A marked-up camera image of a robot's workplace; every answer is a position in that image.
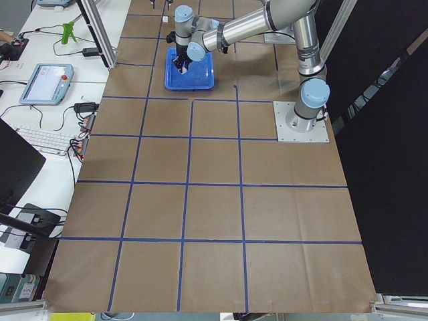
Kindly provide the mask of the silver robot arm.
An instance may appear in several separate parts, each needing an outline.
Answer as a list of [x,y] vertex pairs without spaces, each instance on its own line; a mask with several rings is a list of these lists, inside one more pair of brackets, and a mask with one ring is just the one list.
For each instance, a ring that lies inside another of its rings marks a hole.
[[263,7],[230,22],[198,16],[188,5],[175,9],[175,29],[167,43],[176,45],[173,63],[181,74],[192,62],[200,62],[211,51],[225,54],[229,46],[255,35],[275,33],[292,26],[299,59],[299,96],[286,115],[288,127],[299,133],[314,129],[318,114],[327,103],[326,64],[320,56],[316,30],[316,1],[270,0]]

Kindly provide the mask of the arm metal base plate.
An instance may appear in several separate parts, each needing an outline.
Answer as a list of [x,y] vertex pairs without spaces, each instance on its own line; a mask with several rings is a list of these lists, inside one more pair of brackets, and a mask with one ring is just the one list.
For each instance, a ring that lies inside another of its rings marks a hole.
[[287,33],[265,32],[263,37],[266,43],[295,44],[294,36]]
[[322,110],[317,117],[305,120],[295,114],[295,102],[273,101],[278,142],[328,143],[328,131]]

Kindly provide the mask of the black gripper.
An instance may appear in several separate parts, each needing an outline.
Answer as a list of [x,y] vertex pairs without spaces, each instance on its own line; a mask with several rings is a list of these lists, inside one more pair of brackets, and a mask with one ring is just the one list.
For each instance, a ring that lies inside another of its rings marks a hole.
[[[155,3],[156,0],[150,0],[150,4],[152,5],[153,9],[155,9]],[[169,9],[173,4],[173,0],[166,0],[166,3],[167,9]],[[176,45],[177,56],[172,59],[172,63],[178,71],[181,71],[183,66],[187,67],[189,70],[189,66],[192,61],[187,55],[187,48],[187,45]]]

